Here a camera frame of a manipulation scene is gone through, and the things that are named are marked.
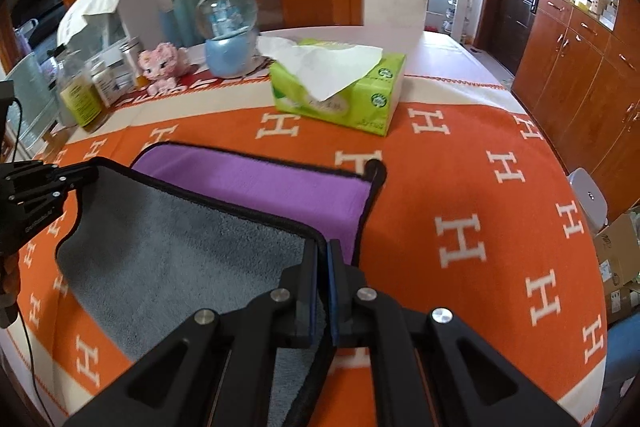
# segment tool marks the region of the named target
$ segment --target silver bolt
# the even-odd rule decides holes
[[[373,288],[364,287],[360,288],[356,292],[356,295],[361,301],[373,301],[378,296],[378,292],[376,292]]]
[[[431,317],[439,324],[447,324],[453,319],[453,313],[446,308],[436,308],[431,312]]]
[[[271,293],[271,298],[276,302],[284,302],[289,300],[291,293],[286,288],[276,288]]]
[[[196,311],[193,319],[201,326],[211,324],[216,319],[216,314],[212,310],[206,308]]]

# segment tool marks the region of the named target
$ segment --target table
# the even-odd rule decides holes
[[[56,162],[130,162],[176,140],[362,171],[379,158],[388,179],[362,236],[370,285],[406,307],[446,306],[584,425],[596,410],[606,360],[600,273],[584,216],[526,112],[464,48],[444,35],[326,27],[286,37],[374,44],[408,54],[401,102],[386,137],[280,114],[267,71],[240,81],[200,68],[162,96],[132,95],[96,133],[78,130]],[[202,63],[202,48],[190,50]],[[20,252],[18,298],[38,381],[56,423],[130,362],[80,308],[53,251],[65,216]],[[20,323],[0,346],[33,395]],[[313,425],[374,425],[366,349],[340,350]]]

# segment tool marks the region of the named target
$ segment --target cardboard box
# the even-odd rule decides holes
[[[305,39],[300,44],[333,43]],[[323,102],[313,99],[297,77],[274,62],[270,73],[275,106],[280,111],[386,136],[400,99],[405,60],[406,55],[383,52],[382,60],[366,76]]]
[[[604,301],[607,307],[607,324],[613,324],[633,314],[634,308],[640,303],[640,293],[625,285],[610,295],[605,295]]]
[[[640,272],[640,247],[636,229],[623,214],[594,239],[605,295],[622,288]]]

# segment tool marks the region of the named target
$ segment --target pink figurine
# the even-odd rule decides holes
[[[170,42],[161,42],[153,51],[142,52],[138,63],[152,82],[146,88],[151,96],[176,87],[177,77],[184,75],[190,66],[187,48],[176,48]]]

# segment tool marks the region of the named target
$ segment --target human hand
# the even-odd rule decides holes
[[[4,274],[2,275],[2,279],[0,280],[0,287],[4,293],[12,295],[13,302],[18,297],[18,293],[20,293],[20,269],[18,267],[18,261],[20,257],[17,253],[10,255],[9,257],[5,257],[2,259],[2,263],[4,264]]]

